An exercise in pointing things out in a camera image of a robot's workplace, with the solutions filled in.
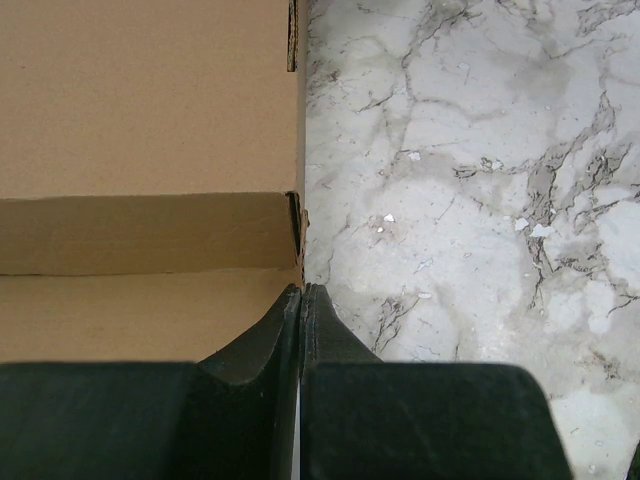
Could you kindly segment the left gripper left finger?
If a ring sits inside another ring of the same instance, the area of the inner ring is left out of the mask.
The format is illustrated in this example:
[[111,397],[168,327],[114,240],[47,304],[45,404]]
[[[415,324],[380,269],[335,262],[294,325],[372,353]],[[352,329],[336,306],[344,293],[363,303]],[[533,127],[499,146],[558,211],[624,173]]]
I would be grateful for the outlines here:
[[287,479],[301,290],[199,362],[1,368],[5,479]]

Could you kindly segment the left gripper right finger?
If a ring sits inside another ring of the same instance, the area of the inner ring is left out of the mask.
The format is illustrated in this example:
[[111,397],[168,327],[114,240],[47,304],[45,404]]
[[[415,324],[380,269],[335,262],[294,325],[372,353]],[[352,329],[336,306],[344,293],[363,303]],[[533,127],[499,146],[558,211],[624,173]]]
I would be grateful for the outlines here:
[[568,479],[544,392],[509,364],[384,362],[309,285],[300,313],[305,479]]

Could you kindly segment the cardboard box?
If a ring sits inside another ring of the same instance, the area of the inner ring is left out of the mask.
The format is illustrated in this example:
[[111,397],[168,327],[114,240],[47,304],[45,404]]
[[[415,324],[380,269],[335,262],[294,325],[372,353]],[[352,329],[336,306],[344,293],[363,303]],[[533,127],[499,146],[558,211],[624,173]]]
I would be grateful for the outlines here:
[[1,5],[1,359],[199,361],[302,281],[303,1]]

